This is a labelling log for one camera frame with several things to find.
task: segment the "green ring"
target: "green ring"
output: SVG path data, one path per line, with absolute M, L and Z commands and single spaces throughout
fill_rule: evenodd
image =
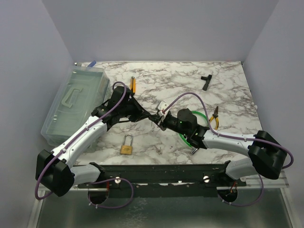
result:
M 192 111 L 192 113 L 204 117 L 204 119 L 208 122 L 207 117 L 206 117 L 203 113 L 200 113 L 200 112 L 198 112 L 198 111 Z M 185 137 L 184 137 L 182 134 L 179 134 L 179 135 L 180 135 L 181 139 L 182 139 L 189 147 L 192 147 L 192 146 L 190 145 L 190 143 L 187 142 L 187 140 L 185 139 Z

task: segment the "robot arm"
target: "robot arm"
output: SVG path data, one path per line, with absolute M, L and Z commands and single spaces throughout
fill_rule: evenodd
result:
M 95 163 L 86 166 L 73 167 L 73 165 L 94 140 L 106 133 L 113 125 L 119 123 L 121 118 L 128 118 L 131 122 L 149 118 L 162 130 L 168 128 L 183 134 L 187 138 L 187 141 L 195 148 L 223 149 L 247 156 L 247 158 L 239 161 L 226 162 L 225 169 L 218 171 L 214 180 L 215 182 L 225 181 L 225 183 L 230 183 L 242 176 L 257 173 L 270 179 L 277 179 L 279 177 L 286 158 L 286 152 L 262 142 L 245 142 L 243 140 L 218 137 L 208 127 L 199 125 L 196 116 L 189 109 L 179 110 L 177 117 L 172 116 L 170 111 L 164 113 L 163 107 L 166 106 L 164 102 L 161 103 L 161 106 L 158 106 L 157 114 L 151 115 L 134 99 L 130 89 L 126 90 L 126 95 L 122 102 L 108 116 L 90 128 L 87 127 L 112 109 L 122 98 L 123 93 L 124 87 L 116 87 L 111 98 L 95 108 L 92 116 L 66 142 L 51 152 L 45 150 L 40 152 L 37 158 L 36 179 L 39 178 L 46 165 L 61 151 L 64 152 L 58 156 L 41 179 L 41 183 L 56 195 L 63 196 L 73 185 L 104 179 L 105 171 L 103 167 Z M 244 137 L 244 135 L 237 134 L 229 135 Z M 278 144 L 264 131 L 259 131 L 255 135 L 246 135 L 246 137 L 263 139 Z

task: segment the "marble surface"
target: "marble surface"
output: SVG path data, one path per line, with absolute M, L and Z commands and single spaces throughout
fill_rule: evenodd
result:
M 209 115 L 219 106 L 219 130 L 228 133 L 256 133 L 261 130 L 244 71 L 240 62 L 102 62 L 94 67 L 103 68 L 111 80 L 123 81 L 136 78 L 137 101 L 150 113 L 163 100 L 168 104 L 184 92 L 195 92 L 206 104 Z M 201 76 L 213 75 L 207 91 Z M 171 109 L 189 108 L 203 112 L 199 100 L 187 95 Z M 198 117 L 199 124 L 207 124 Z M 132 155 L 121 155 L 120 148 L 126 134 L 132 134 Z M 86 152 L 78 164 L 206 164 L 239 160 L 243 155 L 218 149 L 198 150 L 191 155 L 177 133 L 162 131 L 149 120 L 138 123 L 120 123 L 112 127 L 97 141 L 95 152 Z

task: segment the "padlock shackle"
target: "padlock shackle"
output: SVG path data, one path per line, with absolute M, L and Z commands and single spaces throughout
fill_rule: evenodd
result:
M 130 146 L 132 146 L 132 143 L 133 143 L 133 135 L 131 135 L 131 134 L 126 134 L 126 135 L 124 136 L 124 138 L 123 138 L 123 145 L 125 144 L 125 139 L 126 139 L 127 136 L 130 136 L 130 137 L 131 137 Z

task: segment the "gray floor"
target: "gray floor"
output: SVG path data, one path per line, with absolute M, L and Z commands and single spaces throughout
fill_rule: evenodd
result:
M 239 190 L 236 202 L 254 200 L 259 190 Z M 246 208 L 218 198 L 135 198 L 122 209 L 95 209 L 87 192 L 71 191 L 43 202 L 39 228 L 291 228 L 280 189 L 268 189 L 263 199 Z M 110 199 L 119 205 L 125 199 Z

